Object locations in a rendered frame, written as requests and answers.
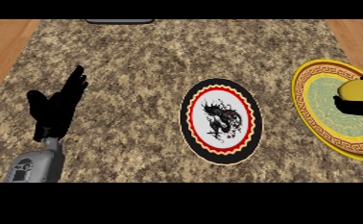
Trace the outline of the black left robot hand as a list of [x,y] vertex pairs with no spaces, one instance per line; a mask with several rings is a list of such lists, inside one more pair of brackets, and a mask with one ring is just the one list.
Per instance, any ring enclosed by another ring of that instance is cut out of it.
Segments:
[[27,92],[30,114],[36,119],[33,139],[37,142],[42,142],[48,137],[58,139],[65,137],[88,86],[88,75],[85,74],[85,68],[79,65],[62,90],[52,97],[48,97],[39,90]]

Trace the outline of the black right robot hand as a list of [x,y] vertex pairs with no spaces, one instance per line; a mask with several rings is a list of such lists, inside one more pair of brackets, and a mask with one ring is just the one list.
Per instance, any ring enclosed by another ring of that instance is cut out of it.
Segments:
[[363,101],[344,100],[338,95],[334,96],[337,109],[353,115],[363,115]]

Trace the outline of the yellow lemon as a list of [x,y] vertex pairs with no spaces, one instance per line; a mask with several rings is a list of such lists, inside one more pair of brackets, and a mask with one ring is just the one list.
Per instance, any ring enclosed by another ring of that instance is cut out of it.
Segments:
[[347,101],[363,101],[363,80],[347,81],[338,88],[338,94]]

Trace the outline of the yellow green patterned plate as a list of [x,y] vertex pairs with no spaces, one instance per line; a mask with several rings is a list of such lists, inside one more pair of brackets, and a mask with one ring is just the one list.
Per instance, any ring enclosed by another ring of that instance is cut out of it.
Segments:
[[349,63],[321,59],[306,62],[293,78],[294,105],[309,129],[335,151],[361,161],[363,115],[343,113],[334,96],[340,86],[362,75],[363,71]]

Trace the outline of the black red white dragon plate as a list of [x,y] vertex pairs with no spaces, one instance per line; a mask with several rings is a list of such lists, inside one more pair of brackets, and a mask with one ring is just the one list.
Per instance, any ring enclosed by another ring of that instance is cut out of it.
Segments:
[[245,161],[259,148],[263,116],[248,90],[228,79],[194,85],[180,107],[180,131],[197,155],[219,165]]

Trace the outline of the dark grey flat appliance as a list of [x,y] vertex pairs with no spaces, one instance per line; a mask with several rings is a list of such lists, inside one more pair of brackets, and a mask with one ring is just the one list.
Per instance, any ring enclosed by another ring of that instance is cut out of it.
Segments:
[[138,25],[149,24],[155,19],[86,19],[89,24],[119,24],[119,25]]

